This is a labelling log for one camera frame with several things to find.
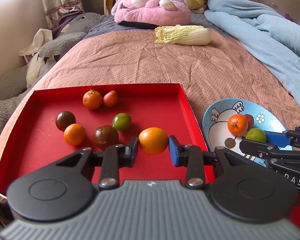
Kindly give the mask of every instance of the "pink plush toy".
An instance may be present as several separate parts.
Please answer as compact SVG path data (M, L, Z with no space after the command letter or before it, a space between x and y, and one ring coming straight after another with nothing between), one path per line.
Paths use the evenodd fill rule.
M190 10L183 0L118 0L111 14L118 24L126 21L175 26L190 22Z

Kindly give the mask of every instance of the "polka dot blanket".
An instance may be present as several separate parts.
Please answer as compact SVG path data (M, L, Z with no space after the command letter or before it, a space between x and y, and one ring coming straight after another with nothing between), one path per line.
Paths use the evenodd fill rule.
M125 30L82 40L34 86L0 136L0 158L33 90L118 83L181 83L200 123L222 98L263 106L288 129L300 125L300 108L278 80L234 38L211 29L206 46L154 43L154 31Z

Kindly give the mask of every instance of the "blue plate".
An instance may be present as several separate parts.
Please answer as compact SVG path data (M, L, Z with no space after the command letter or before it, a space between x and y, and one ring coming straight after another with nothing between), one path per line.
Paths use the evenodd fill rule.
M217 146L227 147L256 163L266 166L263 159L243 154L239 148L242 137L233 136L229 132L227 128L229 118L232 115L239 113L251 114L254 117L253 127L255 128L278 133L282 133L286 130L280 121L262 106L244 99L221 99L208 107L202 119L202 131L209 149L213 151ZM292 147L286 146L281 148L281 150L292 150Z

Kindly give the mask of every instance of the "tangerine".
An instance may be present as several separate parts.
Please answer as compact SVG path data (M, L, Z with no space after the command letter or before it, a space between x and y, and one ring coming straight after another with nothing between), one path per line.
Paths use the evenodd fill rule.
M63 138L67 144L72 146L77 146L84 141L86 137L86 132L84 128L77 124L73 123L69 125L63 132Z
M150 127L139 134L139 145L146 153L161 153L168 146L168 136L161 128Z
M248 120L242 114L234 114L228 120L228 130L235 136L245 133L248 128Z
M93 89L83 95L83 105L89 110L94 110L102 105L102 95Z

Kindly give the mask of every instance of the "green plum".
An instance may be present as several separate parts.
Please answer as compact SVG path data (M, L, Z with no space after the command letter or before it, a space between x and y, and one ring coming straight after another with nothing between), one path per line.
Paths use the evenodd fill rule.
M267 142L267 136L265 132L259 128L252 128L248 131L246 138L248 140L257 142Z
M130 128L131 126L131 121L132 121L132 116L128 115L126 113L120 113L117 114L113 121L112 121L112 126L117 130L117 131L126 131Z

